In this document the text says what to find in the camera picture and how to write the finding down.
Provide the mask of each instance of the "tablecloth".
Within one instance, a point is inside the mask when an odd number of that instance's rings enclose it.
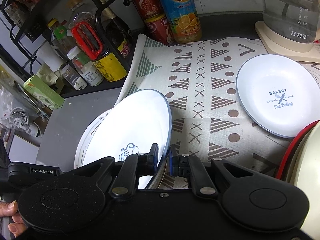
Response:
[[[267,51],[260,40],[230,37],[167,47],[140,34],[116,104],[139,90],[158,90],[171,108],[171,143],[178,154],[194,154],[203,162],[221,157],[274,176],[291,140],[258,126],[236,91],[240,67],[261,54]],[[319,84],[320,66],[300,63]],[[186,187],[185,178],[172,178],[168,170],[160,185]]]

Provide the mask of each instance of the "white fan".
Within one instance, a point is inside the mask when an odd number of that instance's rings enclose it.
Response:
[[[29,123],[29,115],[27,111],[21,107],[12,109],[9,117],[9,124],[16,131],[25,131],[33,137],[41,135],[40,128],[35,122]]]

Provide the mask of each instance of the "black metal rack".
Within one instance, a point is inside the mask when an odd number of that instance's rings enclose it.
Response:
[[[28,38],[33,42],[35,41],[43,32],[45,29],[47,29],[46,24],[42,20],[42,13],[48,12],[56,5],[56,3],[59,0],[39,0],[39,2],[34,6],[32,11],[29,14],[28,19],[22,24],[21,28],[19,29],[17,35],[12,34],[13,28],[16,26],[15,23],[10,19],[10,17],[5,12],[5,8],[12,3],[14,0],[3,0],[0,5],[0,11],[4,14],[8,22],[11,24],[12,28],[10,31],[10,38],[12,42],[16,45],[16,47],[26,56],[26,58],[32,63],[36,59],[35,55],[30,55],[19,43],[20,39],[23,37],[23,35],[27,35]],[[119,60],[121,65],[126,69],[127,72],[130,70],[130,65],[133,57],[134,49],[132,48],[131,53],[129,56],[125,59],[122,54],[119,52],[117,47],[114,45],[114,43],[108,39],[106,31],[103,29],[101,24],[101,13],[102,11],[110,6],[114,1],[116,0],[108,0],[105,4],[102,4],[100,0],[92,0],[95,6],[98,8],[96,15],[95,15],[95,23],[96,28],[98,31],[98,34],[102,37],[103,42],[106,44],[106,46],[109,47],[110,51],[116,56],[116,58]],[[130,0],[124,0],[124,5],[129,6]],[[95,87],[89,87],[78,90],[78,91],[67,91],[66,93],[62,94],[63,97],[70,97],[75,95],[81,95],[101,90],[107,90],[112,88],[118,88],[121,87],[124,83],[125,78],[123,78],[120,81],[117,82],[107,82],[104,81],[98,86]]]

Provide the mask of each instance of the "human hand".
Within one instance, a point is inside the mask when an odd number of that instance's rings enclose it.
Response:
[[[14,234],[14,237],[18,237],[27,229],[17,212],[18,203],[16,201],[11,203],[0,202],[0,217],[12,216],[12,220],[15,222],[8,225],[9,231]]]

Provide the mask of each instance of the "ceramic plate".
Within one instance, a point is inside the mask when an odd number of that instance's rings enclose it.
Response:
[[[249,116],[274,135],[294,138],[320,119],[320,89],[299,63],[280,55],[249,59],[236,78],[240,102]]]
[[[292,142],[290,143],[289,147],[287,148],[282,161],[280,163],[277,175],[276,175],[276,179],[281,179],[282,178],[282,174],[284,171],[285,166],[287,166],[289,168],[288,162],[292,161],[292,157],[294,152],[296,151],[297,147],[300,145],[300,142],[304,139],[305,135],[310,131],[310,129],[312,129],[313,127],[315,127],[315,125],[318,123],[318,121],[315,121],[309,125],[307,125],[305,128],[303,128],[298,135],[292,140]]]
[[[313,239],[320,239],[320,122],[314,127],[302,150],[294,185],[308,197],[310,208],[301,227]]]
[[[101,115],[99,115],[96,119],[94,119],[89,124],[87,129],[85,129],[85,131],[84,131],[84,133],[78,143],[78,147],[76,150],[75,165],[74,165],[75,169],[82,166],[83,158],[87,152],[88,145],[89,145],[94,133],[96,132],[99,125],[101,124],[102,120],[109,114],[109,112],[111,110],[112,110],[112,108],[105,111]]]
[[[307,141],[307,139],[309,138],[310,133],[312,132],[313,128],[311,128],[311,130],[309,132],[307,132],[307,134],[303,137],[303,139],[301,140],[301,142],[299,143],[298,147],[296,148],[295,152],[292,153],[292,157],[290,160],[290,163],[288,163],[288,168],[287,168],[287,172],[285,174],[285,176],[283,176],[283,180],[285,182],[290,183],[291,181],[291,177],[294,175],[295,176],[295,172],[294,172],[294,167],[297,161],[300,160],[300,156],[301,156],[301,152],[303,150],[303,147]]]
[[[130,154],[148,153],[159,145],[158,166],[164,162],[171,137],[171,111],[165,97],[155,90],[141,90],[120,101],[103,119],[93,135],[82,165],[106,156],[123,161]],[[152,183],[151,176],[139,179],[138,188]]]

